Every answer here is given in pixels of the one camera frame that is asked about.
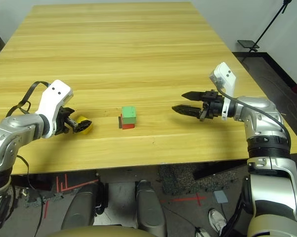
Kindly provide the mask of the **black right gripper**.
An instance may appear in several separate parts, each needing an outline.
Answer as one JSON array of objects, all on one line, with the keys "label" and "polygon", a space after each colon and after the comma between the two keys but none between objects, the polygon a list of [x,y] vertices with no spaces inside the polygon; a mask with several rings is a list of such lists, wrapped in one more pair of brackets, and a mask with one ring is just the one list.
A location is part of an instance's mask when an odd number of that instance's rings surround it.
[{"label": "black right gripper", "polygon": [[189,91],[181,95],[190,101],[202,101],[202,110],[197,107],[188,105],[172,106],[172,109],[181,115],[195,117],[200,121],[205,119],[213,119],[222,115],[222,107],[224,104],[223,96],[219,95],[217,91]]}]

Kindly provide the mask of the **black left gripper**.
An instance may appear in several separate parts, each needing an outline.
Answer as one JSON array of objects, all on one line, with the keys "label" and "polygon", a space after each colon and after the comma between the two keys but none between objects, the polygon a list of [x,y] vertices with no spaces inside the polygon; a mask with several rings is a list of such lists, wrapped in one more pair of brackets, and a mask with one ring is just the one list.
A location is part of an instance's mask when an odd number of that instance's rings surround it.
[{"label": "black left gripper", "polygon": [[92,121],[85,117],[78,117],[77,120],[70,118],[70,114],[72,114],[75,110],[69,107],[60,107],[59,112],[56,117],[56,132],[55,135],[59,135],[62,133],[68,133],[69,128],[65,125],[66,123],[72,128],[74,133],[79,133],[87,130],[91,125]]}]

